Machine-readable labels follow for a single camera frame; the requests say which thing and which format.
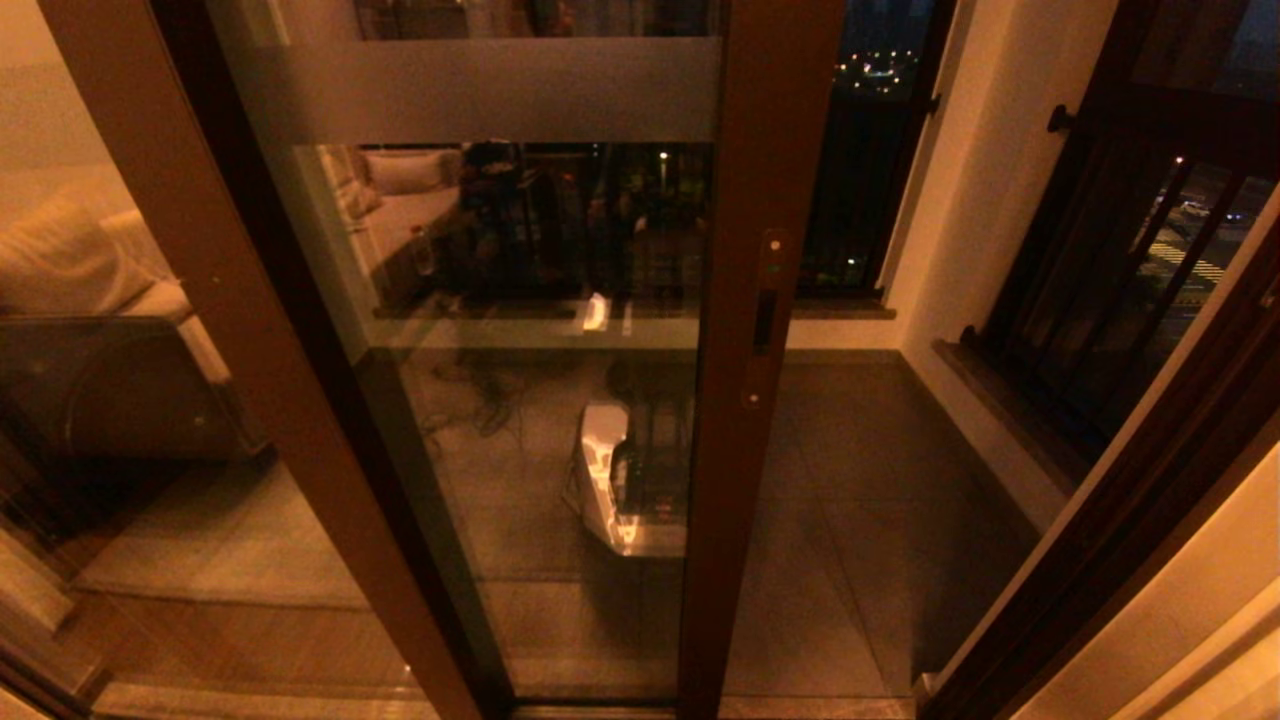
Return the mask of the dark brown door jamb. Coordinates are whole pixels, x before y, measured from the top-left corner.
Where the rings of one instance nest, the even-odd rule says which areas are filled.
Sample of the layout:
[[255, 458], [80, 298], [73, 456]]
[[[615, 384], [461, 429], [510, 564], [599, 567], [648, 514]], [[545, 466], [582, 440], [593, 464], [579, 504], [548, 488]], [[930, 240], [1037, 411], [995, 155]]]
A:
[[1007, 720], [1280, 441], [1280, 192], [1085, 484], [918, 705]]

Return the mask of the brown-framed fixed glass panel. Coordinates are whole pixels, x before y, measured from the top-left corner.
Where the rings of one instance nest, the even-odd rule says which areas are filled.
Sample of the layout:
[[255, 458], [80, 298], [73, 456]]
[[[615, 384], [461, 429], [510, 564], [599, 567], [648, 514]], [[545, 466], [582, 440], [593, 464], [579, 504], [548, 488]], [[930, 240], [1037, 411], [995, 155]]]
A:
[[133, 482], [0, 469], [0, 717], [110, 682], [500, 720], [201, 0], [0, 0], [0, 316], [174, 323], [270, 445]]

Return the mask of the short stone window sill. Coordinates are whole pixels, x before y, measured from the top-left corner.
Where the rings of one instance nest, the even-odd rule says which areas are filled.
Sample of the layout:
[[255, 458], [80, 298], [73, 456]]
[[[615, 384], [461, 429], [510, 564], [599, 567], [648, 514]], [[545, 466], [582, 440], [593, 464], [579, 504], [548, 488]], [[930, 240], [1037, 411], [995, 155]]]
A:
[[896, 310], [886, 307], [878, 299], [863, 297], [797, 299], [792, 310], [796, 320], [891, 322], [896, 316]]

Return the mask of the brown-framed sliding glass door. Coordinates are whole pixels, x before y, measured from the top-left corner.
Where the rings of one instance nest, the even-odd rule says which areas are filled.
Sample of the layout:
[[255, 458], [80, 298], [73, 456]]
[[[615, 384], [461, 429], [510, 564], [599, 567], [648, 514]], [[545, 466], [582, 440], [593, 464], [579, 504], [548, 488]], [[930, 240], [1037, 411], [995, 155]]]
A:
[[714, 720], [840, 1], [201, 1], [483, 698]]

